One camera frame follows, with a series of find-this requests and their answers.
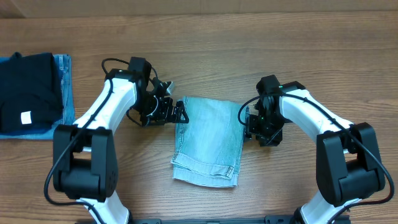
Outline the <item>light blue denim jeans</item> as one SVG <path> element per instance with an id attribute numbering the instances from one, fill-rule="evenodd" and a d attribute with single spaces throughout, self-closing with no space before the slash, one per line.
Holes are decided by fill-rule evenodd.
<path id="1" fill-rule="evenodd" d="M 175 125 L 173 178 L 205 187 L 237 186 L 244 143 L 241 105 L 190 96 L 182 101 L 189 122 Z"/>

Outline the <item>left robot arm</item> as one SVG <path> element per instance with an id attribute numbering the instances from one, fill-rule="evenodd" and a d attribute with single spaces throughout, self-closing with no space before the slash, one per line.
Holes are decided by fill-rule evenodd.
<path id="1" fill-rule="evenodd" d="M 133 223 L 131 211 L 116 192 L 118 161 L 114 134 L 124 117 L 135 110 L 140 127 L 188 123 L 182 101 L 174 102 L 173 82 L 151 77 L 154 67 L 142 57 L 131 57 L 126 69 L 105 71 L 104 88 L 90 109 L 71 125 L 53 133 L 53 166 L 44 182 L 44 197 L 52 205 L 49 185 L 82 205 L 95 223 Z"/>

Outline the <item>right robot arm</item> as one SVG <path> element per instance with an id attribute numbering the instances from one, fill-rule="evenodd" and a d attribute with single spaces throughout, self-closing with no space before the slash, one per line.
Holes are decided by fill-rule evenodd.
<path id="1" fill-rule="evenodd" d="M 256 90 L 252 101 L 258 114 L 250 114 L 246 105 L 238 112 L 246 139 L 278 146 L 284 124 L 294 123 L 316 145 L 317 193 L 294 214 L 269 215 L 265 223 L 350 223 L 345 211 L 370 205 L 368 198 L 392 182 L 371 125 L 340 118 L 297 81 L 281 84 L 269 75 Z"/>

